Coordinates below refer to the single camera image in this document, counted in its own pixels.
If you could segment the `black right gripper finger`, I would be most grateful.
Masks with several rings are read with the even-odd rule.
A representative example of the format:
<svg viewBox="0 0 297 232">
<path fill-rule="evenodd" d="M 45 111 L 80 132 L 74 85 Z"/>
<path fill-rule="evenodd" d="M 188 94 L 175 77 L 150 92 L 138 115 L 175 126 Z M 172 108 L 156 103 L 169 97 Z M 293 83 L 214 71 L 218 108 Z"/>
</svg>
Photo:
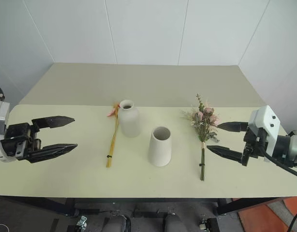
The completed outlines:
<svg viewBox="0 0 297 232">
<path fill-rule="evenodd" d="M 222 158 L 241 163 L 242 153 L 240 152 L 233 151 L 227 147 L 223 147 L 219 145 L 208 145 L 207 149 L 209 149 L 211 152 L 215 153 L 216 155 Z"/>
<path fill-rule="evenodd" d="M 219 129 L 230 132 L 247 131 L 248 122 L 224 122 L 217 126 Z"/>
</svg>

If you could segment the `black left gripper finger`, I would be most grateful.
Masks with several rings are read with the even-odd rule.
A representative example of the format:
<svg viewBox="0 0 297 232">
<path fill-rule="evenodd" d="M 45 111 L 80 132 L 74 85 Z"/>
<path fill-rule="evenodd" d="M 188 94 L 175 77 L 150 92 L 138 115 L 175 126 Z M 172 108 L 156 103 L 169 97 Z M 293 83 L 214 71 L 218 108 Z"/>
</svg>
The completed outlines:
<svg viewBox="0 0 297 232">
<path fill-rule="evenodd" d="M 56 144 L 44 146 L 40 150 L 28 152 L 28 161 L 30 163 L 50 160 L 69 153 L 75 149 L 78 144 Z"/>
<path fill-rule="evenodd" d="M 43 129 L 43 128 L 62 127 L 74 121 L 75 119 L 67 116 L 50 116 L 50 117 L 33 119 L 32 123 L 37 128 Z"/>
</svg>

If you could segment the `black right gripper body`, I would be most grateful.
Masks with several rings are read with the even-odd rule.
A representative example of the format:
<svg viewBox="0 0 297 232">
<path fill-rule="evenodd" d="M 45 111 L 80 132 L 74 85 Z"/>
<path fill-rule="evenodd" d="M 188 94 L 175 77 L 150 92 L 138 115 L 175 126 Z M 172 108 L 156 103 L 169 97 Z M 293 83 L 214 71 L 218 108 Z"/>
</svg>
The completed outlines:
<svg viewBox="0 0 297 232">
<path fill-rule="evenodd" d="M 241 157 L 241 164 L 247 166 L 249 158 L 264 157 L 262 150 L 267 147 L 267 132 L 264 128 L 259 128 L 254 133 L 248 126 L 243 141 L 246 143 Z"/>
</svg>

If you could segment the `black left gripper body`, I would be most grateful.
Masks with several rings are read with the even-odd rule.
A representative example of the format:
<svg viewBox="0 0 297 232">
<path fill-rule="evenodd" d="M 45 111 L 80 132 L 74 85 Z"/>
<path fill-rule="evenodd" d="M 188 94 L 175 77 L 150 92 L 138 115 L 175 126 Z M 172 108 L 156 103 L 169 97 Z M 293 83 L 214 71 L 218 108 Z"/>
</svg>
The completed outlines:
<svg viewBox="0 0 297 232">
<path fill-rule="evenodd" d="M 27 160 L 31 163 L 42 161 L 35 152 L 41 149 L 41 140 L 36 138 L 40 127 L 36 124 L 20 123 L 10 125 L 0 139 L 4 151 L 3 162 Z"/>
</svg>

